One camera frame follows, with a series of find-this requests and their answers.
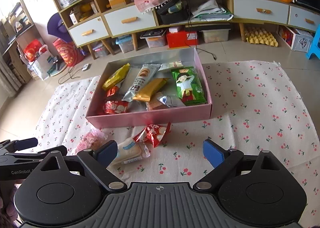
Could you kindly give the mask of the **cherry print cloth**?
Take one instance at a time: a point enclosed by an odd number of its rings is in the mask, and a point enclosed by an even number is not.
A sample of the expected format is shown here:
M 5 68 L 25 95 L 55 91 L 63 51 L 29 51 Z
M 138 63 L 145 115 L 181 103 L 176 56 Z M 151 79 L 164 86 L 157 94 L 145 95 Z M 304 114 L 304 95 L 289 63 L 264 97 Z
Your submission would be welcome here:
M 189 182 L 212 166 L 202 153 L 211 138 L 221 147 L 256 155 L 271 151 L 307 195 L 303 227 L 319 224 L 319 138 L 302 98 L 275 63 L 213 63 L 204 69 L 213 97 L 212 118 L 174 123 L 150 157 L 110 166 L 123 181 Z

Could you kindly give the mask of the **green cartoon snack packet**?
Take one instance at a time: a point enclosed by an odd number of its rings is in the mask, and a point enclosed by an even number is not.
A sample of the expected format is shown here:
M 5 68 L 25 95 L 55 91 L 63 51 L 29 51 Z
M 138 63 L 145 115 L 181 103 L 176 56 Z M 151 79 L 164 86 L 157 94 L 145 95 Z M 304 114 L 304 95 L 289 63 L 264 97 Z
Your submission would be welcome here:
M 193 66 L 171 70 L 176 84 L 177 95 L 185 106 L 207 102 L 200 78 Z

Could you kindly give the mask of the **red white snack packet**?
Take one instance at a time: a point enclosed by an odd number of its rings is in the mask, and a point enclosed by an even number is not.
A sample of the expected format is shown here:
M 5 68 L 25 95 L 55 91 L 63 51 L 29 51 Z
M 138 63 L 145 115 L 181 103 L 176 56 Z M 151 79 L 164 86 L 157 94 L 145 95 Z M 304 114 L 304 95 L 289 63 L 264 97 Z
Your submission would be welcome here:
M 126 101 L 106 101 L 103 105 L 103 112 L 107 115 L 123 114 L 128 104 Z

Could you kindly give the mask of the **blue plastic stool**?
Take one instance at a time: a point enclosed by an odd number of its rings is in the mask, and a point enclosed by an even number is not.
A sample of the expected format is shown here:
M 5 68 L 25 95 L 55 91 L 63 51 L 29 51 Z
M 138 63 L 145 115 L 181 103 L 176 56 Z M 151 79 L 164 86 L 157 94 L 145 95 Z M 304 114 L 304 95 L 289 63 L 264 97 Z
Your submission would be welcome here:
M 313 54 L 315 56 L 317 56 L 318 59 L 320 59 L 319 38 L 320 38 L 320 24 L 317 27 L 315 36 L 313 37 L 313 41 L 312 41 L 310 48 L 306 54 L 307 59 L 310 59 Z

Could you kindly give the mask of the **purple hat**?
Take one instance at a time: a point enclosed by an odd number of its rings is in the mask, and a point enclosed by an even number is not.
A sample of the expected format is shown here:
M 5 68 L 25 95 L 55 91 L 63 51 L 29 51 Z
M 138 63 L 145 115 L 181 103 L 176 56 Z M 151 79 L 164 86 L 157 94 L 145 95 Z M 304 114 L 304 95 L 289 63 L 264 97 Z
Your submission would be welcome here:
M 49 19 L 47 23 L 47 32 L 49 35 L 55 36 L 66 43 L 73 41 L 59 13 L 55 13 Z

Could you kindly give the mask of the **red box under cabinet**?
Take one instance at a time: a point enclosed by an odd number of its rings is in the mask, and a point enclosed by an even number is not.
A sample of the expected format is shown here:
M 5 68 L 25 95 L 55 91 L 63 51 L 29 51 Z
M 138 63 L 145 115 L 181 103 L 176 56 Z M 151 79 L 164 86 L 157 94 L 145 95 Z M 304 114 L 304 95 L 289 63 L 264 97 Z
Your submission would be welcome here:
M 196 46 L 199 44 L 197 31 L 180 30 L 177 33 L 168 32 L 166 37 L 169 48 Z

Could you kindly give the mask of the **pink cardboard box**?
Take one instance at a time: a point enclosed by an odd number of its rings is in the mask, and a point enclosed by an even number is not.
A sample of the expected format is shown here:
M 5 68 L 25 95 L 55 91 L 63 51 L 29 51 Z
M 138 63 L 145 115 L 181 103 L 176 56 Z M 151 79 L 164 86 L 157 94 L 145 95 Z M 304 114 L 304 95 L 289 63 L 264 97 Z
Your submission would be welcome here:
M 197 50 L 185 48 L 107 63 L 86 119 L 96 128 L 190 122 L 212 108 Z

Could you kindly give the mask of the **yellow egg tray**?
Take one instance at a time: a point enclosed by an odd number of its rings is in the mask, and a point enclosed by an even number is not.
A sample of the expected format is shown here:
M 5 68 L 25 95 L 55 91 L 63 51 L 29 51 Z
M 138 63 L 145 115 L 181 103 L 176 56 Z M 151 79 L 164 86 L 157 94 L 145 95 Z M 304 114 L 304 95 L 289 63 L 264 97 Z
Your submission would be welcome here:
M 279 43 L 277 42 L 274 35 L 261 27 L 245 28 L 245 39 L 250 44 L 261 44 L 271 47 L 279 46 Z

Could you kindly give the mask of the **small silver blue packet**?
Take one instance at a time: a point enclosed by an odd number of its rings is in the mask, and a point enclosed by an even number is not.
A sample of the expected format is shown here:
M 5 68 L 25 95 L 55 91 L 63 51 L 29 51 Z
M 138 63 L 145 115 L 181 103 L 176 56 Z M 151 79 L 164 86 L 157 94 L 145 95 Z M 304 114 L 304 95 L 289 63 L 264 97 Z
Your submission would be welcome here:
M 157 98 L 160 103 L 169 108 L 182 108 L 185 104 L 175 95 L 163 95 Z

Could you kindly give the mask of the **white cream cake packet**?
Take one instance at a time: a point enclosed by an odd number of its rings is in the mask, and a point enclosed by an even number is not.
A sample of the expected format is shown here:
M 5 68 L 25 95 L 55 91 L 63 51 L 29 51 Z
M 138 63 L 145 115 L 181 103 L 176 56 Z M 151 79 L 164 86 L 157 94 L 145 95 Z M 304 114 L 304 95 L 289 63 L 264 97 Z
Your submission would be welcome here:
M 136 142 L 129 137 L 125 141 L 118 143 L 116 158 L 111 162 L 111 166 L 119 164 L 133 163 L 150 157 L 150 151 L 143 142 Z

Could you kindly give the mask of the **wooden TV cabinet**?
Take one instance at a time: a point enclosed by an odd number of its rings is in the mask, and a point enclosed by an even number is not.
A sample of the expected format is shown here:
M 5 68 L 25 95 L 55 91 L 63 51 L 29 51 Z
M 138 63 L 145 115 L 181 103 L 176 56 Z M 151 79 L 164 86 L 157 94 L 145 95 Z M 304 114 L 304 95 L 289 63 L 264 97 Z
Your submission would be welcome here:
M 53 1 L 77 47 L 176 24 L 187 24 L 195 31 L 196 26 L 210 23 L 233 22 L 241 28 L 245 23 L 272 23 L 308 32 L 315 32 L 319 25 L 319 11 L 281 0 L 221 0 L 231 13 L 228 18 L 194 17 L 191 4 L 200 0 L 134 0 L 116 8 L 108 0 L 77 0 L 65 7 Z

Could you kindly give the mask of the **yellow snack packet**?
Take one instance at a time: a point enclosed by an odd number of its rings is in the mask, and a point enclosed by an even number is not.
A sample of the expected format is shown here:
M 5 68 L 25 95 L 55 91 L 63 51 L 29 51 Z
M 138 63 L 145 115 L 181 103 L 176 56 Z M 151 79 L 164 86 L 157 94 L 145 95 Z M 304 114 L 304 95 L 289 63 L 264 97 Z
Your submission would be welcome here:
M 106 82 L 102 85 L 102 89 L 104 91 L 107 91 L 117 85 L 119 82 L 121 82 L 125 77 L 127 76 L 128 72 L 130 70 L 130 64 L 127 63 L 123 65 L 120 69 L 114 72 L 112 76 L 108 78 Z

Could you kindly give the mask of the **pink nougat packet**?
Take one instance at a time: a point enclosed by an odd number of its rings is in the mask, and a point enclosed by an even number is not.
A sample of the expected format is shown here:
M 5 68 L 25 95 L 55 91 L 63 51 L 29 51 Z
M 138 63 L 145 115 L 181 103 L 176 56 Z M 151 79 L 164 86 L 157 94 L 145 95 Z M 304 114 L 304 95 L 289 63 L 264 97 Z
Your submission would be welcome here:
M 97 150 L 102 147 L 108 139 L 108 135 L 99 129 L 90 130 L 83 136 L 80 143 L 76 147 L 75 153 L 85 149 Z

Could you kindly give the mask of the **red lantern bag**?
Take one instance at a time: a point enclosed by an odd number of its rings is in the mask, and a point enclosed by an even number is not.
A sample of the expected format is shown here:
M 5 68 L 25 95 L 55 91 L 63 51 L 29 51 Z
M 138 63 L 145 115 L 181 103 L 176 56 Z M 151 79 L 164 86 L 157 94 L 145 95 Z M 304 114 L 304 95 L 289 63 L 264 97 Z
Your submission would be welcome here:
M 63 39 L 57 38 L 53 42 L 53 46 L 68 67 L 73 67 L 84 60 L 80 49 L 76 47 L 73 41 L 65 42 Z

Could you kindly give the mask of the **orange snack packet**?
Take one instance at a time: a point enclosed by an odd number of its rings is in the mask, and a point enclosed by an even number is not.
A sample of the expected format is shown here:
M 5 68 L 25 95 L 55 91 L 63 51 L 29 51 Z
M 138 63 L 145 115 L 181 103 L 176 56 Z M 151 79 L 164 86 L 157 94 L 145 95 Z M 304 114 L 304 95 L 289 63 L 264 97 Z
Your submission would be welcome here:
M 119 91 L 119 86 L 115 85 L 112 88 L 110 88 L 107 93 L 106 93 L 106 98 L 111 98 L 111 97 L 115 97 L 116 94 Z

